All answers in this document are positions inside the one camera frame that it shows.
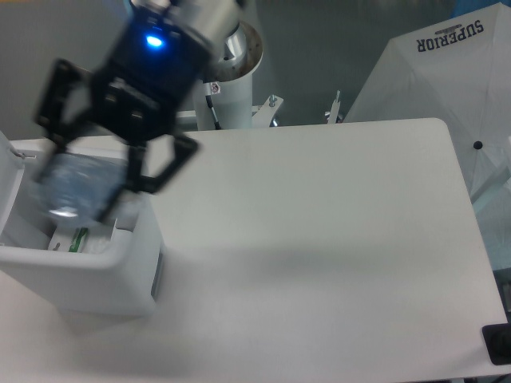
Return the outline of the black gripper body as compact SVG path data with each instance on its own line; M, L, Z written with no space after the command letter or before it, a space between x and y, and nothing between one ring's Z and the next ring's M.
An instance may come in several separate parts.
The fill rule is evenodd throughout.
M91 120L133 144L169 134L211 57L190 33L140 7L91 76Z

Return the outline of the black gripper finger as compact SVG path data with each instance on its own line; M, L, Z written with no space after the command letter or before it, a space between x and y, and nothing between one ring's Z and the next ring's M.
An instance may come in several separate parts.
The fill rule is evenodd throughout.
M99 212L94 216L95 221L104 222L110 216L124 191L135 194L158 193L198 153L199 143L191 137L185 134L170 135L170 137L172 138L174 157L155 176L147 176L142 173L148 142L140 141L128 146L128 163L121 184L107 195L106 202L101 205Z
M44 180L50 174L50 167L57 155L66 153L69 145L90 130L92 107L80 111L70 122L63 121L63 115L70 94L79 86L87 89L93 72L65 59L57 59L51 69L38 107L34 122L45 131L45 138L53 144L35 180Z

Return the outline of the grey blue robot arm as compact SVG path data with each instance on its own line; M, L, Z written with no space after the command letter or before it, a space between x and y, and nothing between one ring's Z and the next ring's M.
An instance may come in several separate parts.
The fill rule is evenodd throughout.
M52 219L101 223L125 193L154 194L199 145L175 127L176 114L238 24L240 1L133 1L132 16L92 71L60 59L35 121L53 150L34 180ZM73 154L91 128L127 147L118 165Z

